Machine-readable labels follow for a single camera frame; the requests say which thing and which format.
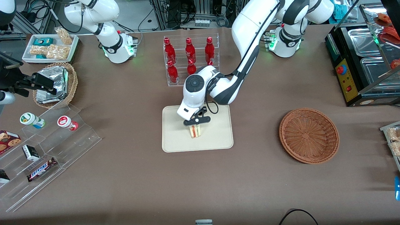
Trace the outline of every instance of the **basket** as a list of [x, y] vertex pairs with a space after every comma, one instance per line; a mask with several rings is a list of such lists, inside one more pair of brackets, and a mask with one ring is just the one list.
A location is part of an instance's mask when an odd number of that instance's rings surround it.
[[72, 101], [72, 98], [75, 95], [76, 87], [78, 86], [78, 78], [77, 78], [76, 72], [75, 72], [74, 68], [71, 66], [71, 64], [69, 64], [67, 62], [56, 62], [56, 63], [52, 63], [52, 64], [46, 66], [46, 68], [53, 67], [53, 66], [63, 66], [67, 69], [67, 71], [68, 71], [68, 96], [61, 102], [52, 102], [52, 103], [41, 104], [41, 103], [37, 102], [37, 100], [36, 100], [37, 91], [34, 90], [33, 91], [33, 101], [35, 101], [35, 103], [38, 106], [41, 106], [44, 108], [51, 108], [57, 103], [58, 103], [58, 106], [68, 105]]
[[312, 108], [289, 112], [280, 123], [279, 138], [291, 156], [308, 164], [330, 160], [339, 148], [339, 133], [335, 124]]

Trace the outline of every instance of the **red switch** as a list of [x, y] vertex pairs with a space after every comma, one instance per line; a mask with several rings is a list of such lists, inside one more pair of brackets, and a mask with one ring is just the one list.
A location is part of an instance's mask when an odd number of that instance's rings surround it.
[[338, 73], [338, 74], [342, 74], [343, 72], [344, 72], [344, 68], [342, 66], [340, 66], [336, 69], [336, 73]]

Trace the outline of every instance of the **red emergency stop button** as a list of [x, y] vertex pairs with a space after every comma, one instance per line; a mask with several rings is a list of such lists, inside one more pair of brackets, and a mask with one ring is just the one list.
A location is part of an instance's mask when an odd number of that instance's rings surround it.
[[336, 69], [336, 73], [340, 74], [340, 75], [345, 75], [347, 72], [347, 67], [345, 65], [341, 65], [340, 67], [338, 67]]

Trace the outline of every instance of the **yellow control panel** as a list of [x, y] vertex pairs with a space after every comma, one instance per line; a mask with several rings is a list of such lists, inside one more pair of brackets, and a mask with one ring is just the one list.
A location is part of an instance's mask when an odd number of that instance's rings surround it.
[[339, 78], [340, 86], [342, 87], [344, 98], [346, 99], [346, 102], [349, 102], [358, 95], [358, 91], [353, 77], [351, 76], [346, 59], [342, 60], [342, 62], [335, 67], [335, 70]]

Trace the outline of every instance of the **clear acrylic shelf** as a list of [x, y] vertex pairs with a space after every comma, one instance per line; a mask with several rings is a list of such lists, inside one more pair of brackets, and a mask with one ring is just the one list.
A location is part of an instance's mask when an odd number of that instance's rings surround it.
[[384, 27], [376, 23], [378, 13], [386, 14], [386, 9], [383, 7], [382, 4], [371, 3], [361, 4], [360, 11], [362, 16], [364, 17], [365, 22], [367, 23], [367, 26], [372, 34], [372, 37], [374, 38], [376, 45], [378, 46], [381, 56], [388, 68], [388, 71], [391, 70], [390, 63], [395, 59], [400, 59], [400, 44], [390, 43], [392, 44], [390, 45], [387, 42], [383, 41], [380, 38], [380, 34], [382, 33]]
[[188, 35], [171, 35], [164, 36], [164, 38], [169, 38], [172, 46], [175, 48], [176, 54], [176, 64], [175, 67], [178, 70], [179, 82], [172, 83], [170, 77], [168, 76], [168, 65], [167, 65], [167, 55], [165, 53], [165, 45], [163, 45], [164, 61], [165, 61], [165, 72], [167, 74], [168, 86], [183, 86], [188, 74], [188, 60], [186, 57], [186, 38], [191, 38], [193, 46], [196, 50], [196, 68], [207, 66], [205, 48], [207, 44], [207, 37], [212, 37], [212, 43], [214, 45], [214, 62], [213, 66], [220, 70], [220, 38], [218, 33], [211, 34], [188, 34]]
[[[36, 129], [25, 126], [17, 132], [22, 142], [0, 156], [0, 169], [10, 178], [6, 184], [0, 183], [0, 202], [3, 210], [16, 211], [101, 140], [93, 128], [82, 120], [79, 111], [71, 104], [65, 105], [60, 102], [39, 116], [46, 121], [45, 127]], [[70, 131], [59, 127], [57, 119], [63, 115], [78, 122], [78, 129]], [[23, 145], [34, 147], [40, 159], [35, 162], [27, 160], [22, 151]], [[52, 157], [58, 164], [32, 182], [28, 182], [26, 176]]]

